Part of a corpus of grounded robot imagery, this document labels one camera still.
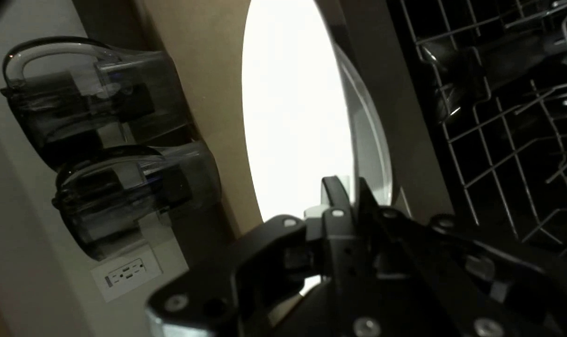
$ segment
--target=wire grid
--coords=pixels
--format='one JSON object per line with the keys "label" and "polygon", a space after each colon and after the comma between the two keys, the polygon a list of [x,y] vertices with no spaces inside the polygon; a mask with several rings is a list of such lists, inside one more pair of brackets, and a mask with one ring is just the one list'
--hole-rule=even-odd
{"label": "wire grid", "polygon": [[[460,6],[466,8],[466,18],[468,23],[453,25],[451,16],[447,12],[447,6],[455,6],[455,3],[462,3]],[[563,40],[561,44],[567,44],[567,0],[561,3],[552,3],[550,8],[541,6],[541,3],[522,3],[522,0],[513,0],[511,3],[511,12],[503,14],[498,8],[496,12],[485,12],[483,16],[477,14],[477,8],[481,3],[487,3],[485,6],[489,8],[490,0],[436,0],[438,6],[438,21],[444,25],[444,33],[436,35],[423,35],[417,33],[414,27],[414,12],[410,12],[410,6],[414,8],[414,3],[408,6],[408,0],[401,0],[412,42],[416,46],[416,53],[421,63],[429,65],[434,81],[436,81],[436,93],[442,100],[442,104],[449,109],[449,98],[447,98],[447,83],[442,78],[442,72],[434,63],[427,63],[423,55],[423,44],[431,42],[440,42],[440,40],[449,40],[453,50],[462,50],[462,48],[474,48],[474,46],[464,46],[459,38],[462,35],[468,35],[474,40],[483,40],[487,31],[490,29],[515,29],[518,25],[530,25],[533,21],[547,20],[550,16],[563,16],[565,20],[561,23],[561,35]],[[563,233],[561,237],[556,235],[552,229],[563,222],[563,214],[567,214],[567,132],[563,132],[560,126],[567,123],[567,115],[556,117],[552,113],[552,104],[560,102],[561,106],[567,106],[567,83],[556,83],[552,87],[539,89],[533,80],[524,85],[520,85],[522,91],[526,93],[518,100],[503,100],[500,94],[492,93],[489,83],[487,83],[487,100],[481,104],[475,104],[472,111],[462,111],[460,115],[472,115],[474,124],[468,128],[459,128],[455,130],[451,126],[451,119],[444,124],[440,124],[444,139],[449,147],[449,154],[457,171],[459,184],[462,188],[466,205],[470,209],[470,216],[475,226],[479,227],[489,227],[481,220],[481,211],[479,203],[474,201],[474,190],[477,186],[489,186],[492,184],[496,190],[498,205],[502,209],[502,214],[505,216],[505,226],[509,226],[509,233],[513,239],[520,242],[539,242],[548,241],[552,246],[563,248]],[[532,115],[530,111],[535,111],[543,119],[545,128],[548,134],[545,136],[533,136],[526,143],[518,143],[515,139],[515,130],[511,121],[520,119],[526,115]],[[492,136],[487,134],[490,126],[502,126],[505,130],[505,139],[507,139],[507,151],[502,158],[496,158],[490,151],[490,145],[494,139]],[[474,154],[479,160],[485,162],[485,169],[477,175],[466,175],[464,173],[464,158],[459,156],[457,145],[464,139],[477,138],[479,139],[479,153]],[[552,158],[556,162],[556,168],[552,173],[545,177],[530,175],[530,153],[535,153],[533,149],[550,145],[556,151],[556,156]],[[515,168],[513,171],[517,173],[517,181],[520,181],[520,197],[515,201],[513,199],[513,184],[505,184],[505,177],[502,177],[503,168]],[[533,190],[533,186],[556,186],[560,184],[560,205],[552,205],[550,211],[547,211],[547,196],[539,196],[539,190]],[[522,201],[528,205],[528,218],[517,216],[513,211],[517,209],[515,205],[522,205]]]}

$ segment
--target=wire rack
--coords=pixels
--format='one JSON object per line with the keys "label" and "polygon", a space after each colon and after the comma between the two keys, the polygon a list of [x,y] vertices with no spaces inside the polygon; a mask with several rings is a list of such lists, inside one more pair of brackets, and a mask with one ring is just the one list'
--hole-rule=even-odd
{"label": "wire rack", "polygon": [[[472,224],[502,237],[567,248],[567,0],[399,0],[419,63],[429,74],[442,121],[453,177]],[[560,72],[550,66],[509,87],[453,109],[451,83],[431,63],[425,46],[442,42],[453,51],[492,44],[511,31],[556,27],[565,44]]]}

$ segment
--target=black plastic part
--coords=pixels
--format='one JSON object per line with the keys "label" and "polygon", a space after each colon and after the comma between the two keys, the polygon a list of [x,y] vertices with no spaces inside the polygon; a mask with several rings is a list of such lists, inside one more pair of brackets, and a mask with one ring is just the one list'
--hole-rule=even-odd
{"label": "black plastic part", "polygon": [[[328,192],[339,184],[324,181]],[[380,336],[389,337],[477,336],[479,319],[500,325],[505,337],[567,334],[567,263],[515,242],[494,246],[485,237],[447,233],[449,218],[421,227],[380,209],[365,182],[359,188],[358,220],[371,227],[371,237],[358,235],[350,212],[341,214],[339,207],[322,222],[296,227],[275,226],[285,222],[279,218],[161,289],[150,310],[163,325],[232,337],[354,336],[359,319],[374,321]],[[401,278],[386,278],[378,257],[402,261],[395,267]],[[505,304],[492,300],[485,282],[462,267],[466,257],[494,263],[496,274],[487,274],[487,282],[513,285]],[[307,276],[324,276],[324,284],[271,327],[270,310],[298,293]],[[187,297],[189,306],[170,312],[170,297]],[[554,325],[545,327],[547,314]]]}
{"label": "black plastic part", "polygon": [[161,211],[176,209],[193,199],[189,182],[180,168],[170,168],[150,175],[148,182]]}
{"label": "black plastic part", "polygon": [[131,226],[129,229],[114,229],[112,235],[103,239],[90,239],[88,229],[79,224],[79,212],[88,203],[105,201],[97,207],[116,207],[125,203],[127,196],[144,192],[124,192],[114,171],[103,171],[92,177],[75,181],[69,188],[60,186],[54,197],[54,207],[62,216],[66,229],[71,233],[79,248],[96,261],[107,259],[116,246],[140,241],[140,229]]}
{"label": "black plastic part", "polygon": [[152,94],[146,85],[133,85],[125,94],[114,100],[116,117],[127,124],[155,113]]}
{"label": "black plastic part", "polygon": [[331,177],[324,179],[322,188],[324,188],[324,194],[326,194],[331,209],[350,211],[352,203],[350,203],[350,197],[346,196],[341,181],[331,179]]}
{"label": "black plastic part", "polygon": [[58,177],[56,177],[56,190],[60,192],[67,179],[71,179],[79,171],[84,171],[86,168],[97,166],[107,160],[146,158],[146,156],[161,158],[161,154],[157,151],[148,149],[148,147],[116,147],[116,149],[94,153],[94,156],[88,156],[81,162],[69,162],[64,168],[60,168]]}
{"label": "black plastic part", "polygon": [[303,224],[300,218],[292,218],[292,216],[277,216],[271,218],[270,222],[266,222],[266,226],[279,226],[279,227],[286,227],[286,226],[300,226]]}
{"label": "black plastic part", "polygon": [[88,113],[88,104],[81,98],[69,74],[43,78],[32,87],[9,87],[4,89],[2,94],[23,134],[53,171],[58,171],[67,162],[101,151],[101,141],[96,132],[84,132],[58,143],[47,143],[45,136],[38,130],[38,124],[49,115],[60,119]]}

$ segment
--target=dishwasher rack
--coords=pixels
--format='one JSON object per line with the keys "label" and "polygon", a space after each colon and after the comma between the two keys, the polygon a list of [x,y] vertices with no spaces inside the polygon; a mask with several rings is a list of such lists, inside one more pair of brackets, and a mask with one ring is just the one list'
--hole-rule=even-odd
{"label": "dishwasher rack", "polygon": [[[410,66],[412,78],[429,81],[427,89],[447,111],[451,85],[425,55],[427,44],[468,50],[520,27],[543,29],[547,21],[560,25],[561,44],[567,44],[567,0],[550,8],[522,0],[397,3],[408,29],[404,36],[412,38],[419,61]],[[563,63],[558,72],[539,68],[507,89],[490,91],[485,83],[485,100],[429,128],[442,130],[453,162],[445,179],[459,182],[462,216],[470,224],[561,254],[567,250],[567,68]],[[431,102],[421,104],[423,113],[432,115]]]}

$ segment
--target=metal wire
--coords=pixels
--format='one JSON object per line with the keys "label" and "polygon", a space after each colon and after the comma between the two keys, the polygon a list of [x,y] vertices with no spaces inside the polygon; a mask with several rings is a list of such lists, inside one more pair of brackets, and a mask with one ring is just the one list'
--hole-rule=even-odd
{"label": "metal wire", "polygon": [[[442,72],[438,70],[438,65],[429,63],[431,59],[425,59],[425,53],[427,53],[427,50],[423,50],[425,44],[440,42],[440,40],[447,42],[449,40],[451,46],[457,51],[457,50],[460,50],[459,35],[474,35],[475,38],[483,38],[485,29],[490,27],[490,25],[502,25],[505,31],[509,31],[513,27],[532,23],[532,21],[541,21],[541,20],[552,18],[556,14],[565,14],[565,20],[561,21],[563,40],[560,44],[567,44],[567,0],[552,3],[550,10],[537,12],[537,14],[530,14],[530,8],[533,8],[537,5],[535,0],[530,0],[526,5],[522,5],[520,0],[513,0],[513,5],[515,5],[513,14],[515,14],[517,20],[513,20],[511,23],[505,23],[505,18],[502,14],[498,14],[496,18],[483,18],[475,12],[477,6],[474,5],[474,0],[462,0],[468,14],[470,14],[468,16],[470,23],[466,23],[462,27],[451,27],[451,21],[449,21],[449,16],[447,16],[449,12],[447,12],[445,3],[451,3],[451,0],[436,0],[438,10],[440,10],[440,20],[438,21],[444,25],[445,33],[434,33],[432,36],[425,36],[425,35],[417,36],[421,33],[417,33],[417,29],[412,21],[408,0],[401,0],[401,6],[402,6],[402,12],[404,12],[404,18],[406,18],[406,25],[408,25],[416,53],[417,53],[421,63],[431,66],[431,70],[434,74],[434,81],[436,81],[438,98],[449,113],[451,113],[451,104],[449,104],[449,98],[447,98],[447,91],[453,85],[444,81]],[[567,83],[556,83],[550,89],[539,91],[537,85],[533,81],[530,81],[530,94],[524,96],[520,100],[520,104],[511,106],[511,108],[503,108],[502,98],[496,96],[490,91],[487,80],[485,80],[485,87],[487,87],[485,106],[494,104],[494,117],[487,117],[485,121],[481,121],[479,108],[483,104],[475,104],[472,108],[472,111],[466,111],[474,119],[472,128],[462,128],[462,130],[453,132],[451,124],[449,124],[451,121],[440,124],[444,139],[447,143],[447,151],[451,154],[451,160],[453,160],[453,166],[455,166],[455,171],[457,171],[459,184],[462,188],[466,205],[470,209],[470,216],[472,216],[475,226],[481,226],[479,211],[477,211],[477,205],[474,203],[472,194],[474,194],[474,188],[479,186],[481,182],[492,182],[496,192],[498,192],[500,205],[503,209],[507,224],[511,227],[513,239],[522,241],[522,242],[530,242],[532,239],[541,235],[541,237],[548,239],[550,242],[554,242],[558,246],[563,246],[563,241],[558,239],[558,235],[554,235],[548,229],[548,226],[558,216],[567,214],[567,205],[558,207],[550,212],[541,212],[539,199],[537,199],[535,192],[530,188],[532,181],[530,181],[530,177],[526,177],[526,164],[522,160],[522,154],[535,149],[535,147],[541,147],[541,145],[554,145],[560,151],[561,160],[558,162],[556,173],[547,177],[541,184],[550,186],[550,184],[561,182],[567,190],[567,147],[565,147],[567,134],[561,134],[560,128],[558,128],[558,123],[567,121],[567,115],[554,115],[547,106],[548,102],[561,102],[561,106],[567,108]],[[526,145],[518,147],[507,119],[515,119],[515,117],[520,117],[520,115],[526,115],[526,113],[532,113],[532,111],[537,111],[537,113],[541,111],[543,113],[541,117],[547,119],[547,126],[552,132],[552,136],[537,136],[532,141],[528,141]],[[489,136],[485,136],[485,128],[489,128],[492,124],[500,124],[507,134],[509,154],[503,156],[502,160],[492,158],[490,149],[489,149]],[[464,173],[464,164],[462,164],[462,160],[457,153],[457,145],[460,141],[464,141],[468,138],[475,138],[475,136],[479,138],[479,143],[481,143],[481,149],[483,149],[483,154],[479,154],[479,156],[487,160],[487,168],[481,173],[477,173],[475,177],[472,177],[472,175],[468,177]],[[500,173],[500,169],[505,168],[507,164],[515,166],[518,181],[522,182],[522,190],[524,190],[522,194],[526,196],[526,203],[530,207],[530,214],[532,214],[532,222],[533,222],[532,231],[530,229],[522,231],[518,227],[515,216],[513,216],[511,203],[515,203],[515,201],[509,201],[509,196],[505,194],[505,186],[502,184],[502,173]]]}

